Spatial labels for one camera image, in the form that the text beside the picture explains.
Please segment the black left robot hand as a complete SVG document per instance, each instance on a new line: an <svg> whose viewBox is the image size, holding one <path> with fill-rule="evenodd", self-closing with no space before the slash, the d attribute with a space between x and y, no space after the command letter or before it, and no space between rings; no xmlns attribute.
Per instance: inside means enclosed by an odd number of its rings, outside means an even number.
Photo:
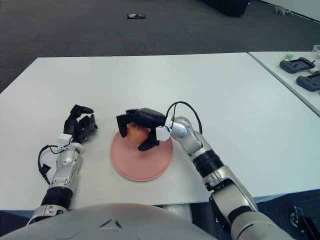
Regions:
<svg viewBox="0 0 320 240"><path fill-rule="evenodd" d="M72 136L73 143L82 143L98 130L94 111L75 104L64 123L63 133Z"/></svg>

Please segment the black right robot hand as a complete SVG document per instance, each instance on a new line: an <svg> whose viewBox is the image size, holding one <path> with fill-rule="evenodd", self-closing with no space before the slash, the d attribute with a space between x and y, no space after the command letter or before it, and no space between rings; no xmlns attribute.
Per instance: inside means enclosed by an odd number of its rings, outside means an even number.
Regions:
<svg viewBox="0 0 320 240"><path fill-rule="evenodd" d="M160 144L156 128L165 124L166 116L149 108L128 109L116 117L119 133L137 146L141 152Z"/></svg>

